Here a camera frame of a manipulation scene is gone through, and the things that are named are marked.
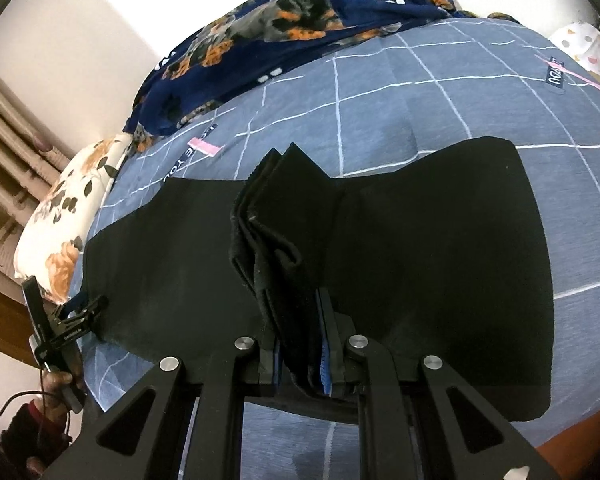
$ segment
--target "wooden furniture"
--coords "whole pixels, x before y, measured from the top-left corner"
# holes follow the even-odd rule
[[[26,307],[0,293],[0,352],[36,366],[29,347],[33,328]]]

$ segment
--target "hand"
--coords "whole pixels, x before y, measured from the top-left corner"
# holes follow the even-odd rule
[[[51,422],[64,426],[66,424],[67,406],[62,402],[62,387],[74,380],[67,372],[42,372],[42,391],[52,396],[40,396],[33,400],[35,407]]]

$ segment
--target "folded black fabric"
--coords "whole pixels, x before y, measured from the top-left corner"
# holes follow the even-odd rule
[[[435,353],[509,420],[550,400],[553,300],[538,208],[515,147],[462,142],[402,170],[328,178],[291,146],[248,182],[167,179],[86,246],[82,290],[102,339],[187,370],[264,316],[305,392],[320,390],[314,291],[393,354]],[[355,406],[261,403],[346,420]]]
[[[318,389],[314,302],[394,354],[437,354],[509,420],[550,401],[550,266],[513,144],[484,137],[391,174],[330,179],[295,145],[272,151],[232,213],[231,258],[276,327],[299,384]]]
[[[148,204],[86,245],[82,290],[104,295],[96,334],[188,370],[248,335],[258,305],[227,257],[230,211],[243,182],[168,178]]]

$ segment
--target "curtain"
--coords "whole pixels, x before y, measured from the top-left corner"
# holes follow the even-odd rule
[[[68,162],[0,91],[0,292],[21,303],[13,275],[16,245]]]

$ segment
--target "silver bolt head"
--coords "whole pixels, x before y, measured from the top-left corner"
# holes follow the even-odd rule
[[[423,362],[429,370],[440,370],[442,368],[442,359],[437,355],[428,355],[424,358]]]
[[[352,335],[349,338],[349,344],[353,346],[353,348],[364,348],[366,345],[369,344],[369,339],[367,339],[363,335],[356,334]]]
[[[252,338],[245,335],[245,336],[242,336],[242,337],[239,337],[238,339],[236,339],[234,346],[238,350],[248,350],[249,348],[251,348],[253,346],[254,343],[255,343],[255,341]]]
[[[160,361],[160,369],[163,372],[171,372],[175,370],[180,361],[176,357],[165,357],[162,361]]]

